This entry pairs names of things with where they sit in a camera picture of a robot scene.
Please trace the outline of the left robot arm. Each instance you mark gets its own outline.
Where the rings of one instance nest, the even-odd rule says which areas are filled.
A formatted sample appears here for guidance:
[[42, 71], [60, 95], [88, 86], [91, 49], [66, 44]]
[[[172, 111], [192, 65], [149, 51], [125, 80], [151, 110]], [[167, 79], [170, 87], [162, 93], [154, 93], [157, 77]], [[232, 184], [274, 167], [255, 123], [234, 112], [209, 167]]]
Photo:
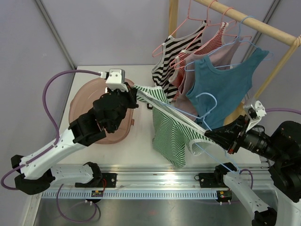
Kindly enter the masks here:
[[39, 194], [54, 185], [98, 187], [103, 179], [98, 164], [87, 162], [77, 169], [59, 167], [57, 163], [72, 153], [85, 149], [118, 130], [128, 109], [138, 108], [137, 89], [109, 91], [93, 102], [87, 113], [44, 148], [28, 155], [15, 155], [11, 164], [19, 172], [16, 189], [28, 195]]

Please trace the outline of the green striped tank top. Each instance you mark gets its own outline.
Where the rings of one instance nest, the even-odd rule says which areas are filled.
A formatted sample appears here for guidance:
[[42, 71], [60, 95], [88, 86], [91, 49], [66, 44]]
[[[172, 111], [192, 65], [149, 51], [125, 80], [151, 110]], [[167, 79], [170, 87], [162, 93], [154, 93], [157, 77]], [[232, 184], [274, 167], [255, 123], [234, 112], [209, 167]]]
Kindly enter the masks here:
[[216, 143], [205, 136], [205, 130], [174, 109], [161, 87], [134, 85], [137, 100], [149, 104], [155, 131], [153, 148], [175, 167], [185, 166], [185, 150], [191, 154]]

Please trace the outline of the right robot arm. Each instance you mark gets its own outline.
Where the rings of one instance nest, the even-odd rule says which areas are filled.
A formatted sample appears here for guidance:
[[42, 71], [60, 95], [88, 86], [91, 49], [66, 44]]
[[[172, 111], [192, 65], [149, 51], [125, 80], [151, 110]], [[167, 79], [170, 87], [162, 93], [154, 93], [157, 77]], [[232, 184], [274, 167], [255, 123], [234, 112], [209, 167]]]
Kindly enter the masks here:
[[208, 130], [205, 136], [228, 153], [234, 154], [244, 148], [273, 161], [269, 167], [270, 177], [277, 193], [277, 209], [262, 201], [246, 185], [241, 176], [230, 170], [214, 171], [214, 183], [227, 186], [243, 204], [253, 226], [299, 226], [301, 224], [301, 125], [285, 121], [272, 136], [248, 129], [251, 121], [239, 116], [229, 125]]

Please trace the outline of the teal tank top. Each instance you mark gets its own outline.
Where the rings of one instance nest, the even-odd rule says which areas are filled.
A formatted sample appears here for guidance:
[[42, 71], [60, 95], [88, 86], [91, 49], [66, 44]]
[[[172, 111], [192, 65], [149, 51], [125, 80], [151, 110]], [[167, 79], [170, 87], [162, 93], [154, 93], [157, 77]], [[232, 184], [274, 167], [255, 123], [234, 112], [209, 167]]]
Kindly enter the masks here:
[[201, 107], [204, 112], [198, 113], [198, 116], [205, 116], [205, 122], [196, 119], [202, 128], [208, 130], [223, 126], [225, 118], [239, 106], [252, 87], [253, 73], [268, 54], [268, 51], [257, 48], [247, 60], [232, 69], [219, 71], [209, 67], [217, 73], [209, 85], [213, 91], [195, 96], [197, 107]]

